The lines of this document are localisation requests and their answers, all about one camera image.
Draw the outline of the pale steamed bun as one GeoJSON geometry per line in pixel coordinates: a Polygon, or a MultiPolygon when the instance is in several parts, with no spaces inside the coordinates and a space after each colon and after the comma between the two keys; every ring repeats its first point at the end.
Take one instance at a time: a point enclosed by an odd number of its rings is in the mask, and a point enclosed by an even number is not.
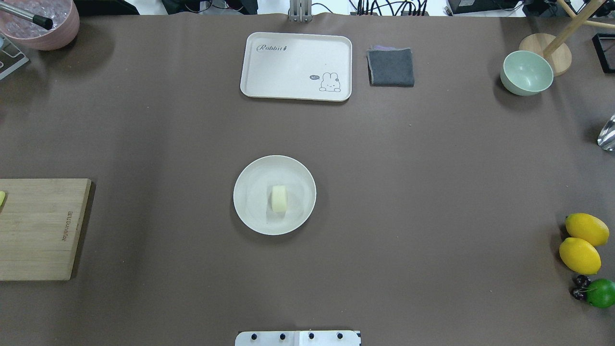
{"type": "Polygon", "coordinates": [[[275,185],[271,189],[271,208],[276,213],[286,213],[288,194],[285,185],[275,185]]]}

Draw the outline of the cream round plate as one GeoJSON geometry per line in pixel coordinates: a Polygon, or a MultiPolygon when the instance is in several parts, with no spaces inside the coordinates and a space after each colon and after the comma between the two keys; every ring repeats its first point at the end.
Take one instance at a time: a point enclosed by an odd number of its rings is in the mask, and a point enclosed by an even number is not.
{"type": "Polygon", "coordinates": [[[233,203],[240,220],[262,235],[289,234],[303,225],[317,200],[316,182],[298,160],[269,155],[255,160],[239,174],[233,190],[233,203]],[[272,191],[286,190],[286,208],[274,211],[272,191]]]}

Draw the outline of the cream rectangular tray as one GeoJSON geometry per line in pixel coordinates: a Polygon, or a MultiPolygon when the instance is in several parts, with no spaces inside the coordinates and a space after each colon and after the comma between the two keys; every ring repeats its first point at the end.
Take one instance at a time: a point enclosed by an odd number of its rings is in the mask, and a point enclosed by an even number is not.
{"type": "Polygon", "coordinates": [[[240,90],[255,98],[346,101],[352,94],[352,42],[332,35],[252,33],[240,90]]]}

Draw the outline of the black framed wooden tray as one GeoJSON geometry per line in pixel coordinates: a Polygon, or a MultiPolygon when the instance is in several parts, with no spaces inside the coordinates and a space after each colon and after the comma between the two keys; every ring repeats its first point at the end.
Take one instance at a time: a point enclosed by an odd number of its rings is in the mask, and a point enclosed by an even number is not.
{"type": "Polygon", "coordinates": [[[604,73],[615,73],[615,35],[597,33],[591,39],[604,73]]]}

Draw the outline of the dark grey folded cloth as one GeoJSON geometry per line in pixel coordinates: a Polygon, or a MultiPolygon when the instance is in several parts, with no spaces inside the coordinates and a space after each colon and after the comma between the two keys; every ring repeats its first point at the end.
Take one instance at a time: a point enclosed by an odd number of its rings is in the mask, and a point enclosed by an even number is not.
{"type": "Polygon", "coordinates": [[[415,76],[411,48],[374,46],[367,50],[369,83],[381,87],[413,87],[415,76]]]}

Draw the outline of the mint green bowl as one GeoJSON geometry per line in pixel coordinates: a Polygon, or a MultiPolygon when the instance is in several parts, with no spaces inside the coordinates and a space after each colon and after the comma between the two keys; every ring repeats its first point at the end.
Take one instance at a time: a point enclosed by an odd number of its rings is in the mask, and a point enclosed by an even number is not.
{"type": "Polygon", "coordinates": [[[555,75],[551,65],[540,55],[517,50],[505,57],[499,78],[512,94],[534,96],[551,87],[555,75]]]}

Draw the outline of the wooden cutting board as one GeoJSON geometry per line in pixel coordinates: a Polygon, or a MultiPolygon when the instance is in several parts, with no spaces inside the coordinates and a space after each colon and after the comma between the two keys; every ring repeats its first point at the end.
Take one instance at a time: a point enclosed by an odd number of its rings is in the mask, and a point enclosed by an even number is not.
{"type": "Polygon", "coordinates": [[[68,281],[90,191],[90,179],[2,179],[2,281],[68,281]]]}

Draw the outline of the wooden mug tree stand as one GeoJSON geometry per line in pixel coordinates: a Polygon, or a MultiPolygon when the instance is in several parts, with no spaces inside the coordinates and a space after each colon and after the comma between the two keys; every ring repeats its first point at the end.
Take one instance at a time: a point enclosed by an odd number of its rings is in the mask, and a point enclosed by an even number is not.
{"type": "Polygon", "coordinates": [[[550,64],[554,76],[560,76],[567,72],[572,64],[572,53],[566,45],[566,41],[582,25],[606,29],[613,29],[614,25],[595,22],[590,19],[590,17],[604,5],[604,0],[591,0],[578,14],[575,13],[564,0],[558,0],[556,3],[558,3],[571,18],[571,22],[569,22],[557,36],[546,33],[536,33],[525,37],[520,42],[518,49],[533,52],[543,57],[550,64]]]}

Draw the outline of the yellow lemon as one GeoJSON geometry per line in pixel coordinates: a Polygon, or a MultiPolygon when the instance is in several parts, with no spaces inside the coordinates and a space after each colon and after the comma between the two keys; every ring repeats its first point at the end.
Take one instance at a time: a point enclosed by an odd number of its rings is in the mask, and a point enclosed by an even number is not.
{"type": "Polygon", "coordinates": [[[602,266],[598,250],[591,243],[580,238],[566,238],[559,246],[562,262],[579,274],[597,274],[602,266]]]}
{"type": "Polygon", "coordinates": [[[569,236],[584,239],[593,246],[604,246],[608,243],[610,235],[608,226],[593,215],[569,214],[566,216],[565,226],[569,236]]]}

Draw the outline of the pink bowl with ice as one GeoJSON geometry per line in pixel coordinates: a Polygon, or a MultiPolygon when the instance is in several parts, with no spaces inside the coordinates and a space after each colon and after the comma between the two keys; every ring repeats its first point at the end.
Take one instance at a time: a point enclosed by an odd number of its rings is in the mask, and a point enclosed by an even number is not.
{"type": "Polygon", "coordinates": [[[1,2],[1,33],[27,48],[64,48],[77,37],[79,28],[79,13],[73,0],[1,2]]]}

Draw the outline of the dark cherries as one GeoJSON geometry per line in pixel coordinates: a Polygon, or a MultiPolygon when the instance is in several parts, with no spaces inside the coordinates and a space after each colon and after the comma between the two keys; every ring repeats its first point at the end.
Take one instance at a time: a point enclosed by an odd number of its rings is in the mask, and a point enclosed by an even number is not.
{"type": "Polygon", "coordinates": [[[575,287],[571,289],[570,294],[576,300],[587,301],[587,289],[591,284],[591,278],[584,274],[579,274],[573,279],[575,287]]]}

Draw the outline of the steel scoop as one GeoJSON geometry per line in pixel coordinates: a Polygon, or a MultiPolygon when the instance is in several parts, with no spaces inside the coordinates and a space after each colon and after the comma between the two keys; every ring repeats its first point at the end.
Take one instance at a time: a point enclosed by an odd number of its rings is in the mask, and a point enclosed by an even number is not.
{"type": "Polygon", "coordinates": [[[611,116],[602,127],[597,137],[597,145],[604,151],[615,149],[615,115],[611,116]]]}

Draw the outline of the steel black-tipped rod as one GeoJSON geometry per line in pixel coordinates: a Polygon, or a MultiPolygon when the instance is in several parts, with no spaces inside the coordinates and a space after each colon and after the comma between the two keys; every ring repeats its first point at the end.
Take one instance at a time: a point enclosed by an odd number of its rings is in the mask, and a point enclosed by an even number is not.
{"type": "Polygon", "coordinates": [[[21,9],[20,7],[10,5],[9,3],[6,3],[2,0],[0,1],[0,10],[14,17],[31,22],[46,30],[51,30],[53,28],[53,20],[51,18],[47,18],[27,11],[25,9],[21,9]]]}

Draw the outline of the green lime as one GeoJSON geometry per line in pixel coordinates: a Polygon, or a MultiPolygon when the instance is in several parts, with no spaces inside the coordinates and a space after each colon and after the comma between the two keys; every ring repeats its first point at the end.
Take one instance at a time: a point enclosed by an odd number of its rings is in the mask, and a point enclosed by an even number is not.
{"type": "Polygon", "coordinates": [[[587,302],[597,308],[608,308],[615,304],[615,283],[607,279],[593,281],[587,287],[587,302]]]}

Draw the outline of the aluminium frame post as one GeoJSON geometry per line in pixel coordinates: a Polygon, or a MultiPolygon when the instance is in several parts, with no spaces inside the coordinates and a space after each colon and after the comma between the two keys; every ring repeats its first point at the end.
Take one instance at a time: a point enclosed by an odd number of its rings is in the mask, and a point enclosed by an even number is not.
{"type": "Polygon", "coordinates": [[[290,0],[288,19],[294,23],[312,22],[312,0],[290,0]]]}

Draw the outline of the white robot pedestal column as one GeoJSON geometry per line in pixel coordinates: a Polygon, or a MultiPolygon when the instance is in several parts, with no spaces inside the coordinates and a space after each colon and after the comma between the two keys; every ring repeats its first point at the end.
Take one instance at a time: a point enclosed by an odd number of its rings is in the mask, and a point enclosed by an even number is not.
{"type": "Polygon", "coordinates": [[[360,346],[359,331],[244,331],[238,333],[235,346],[360,346]]]}

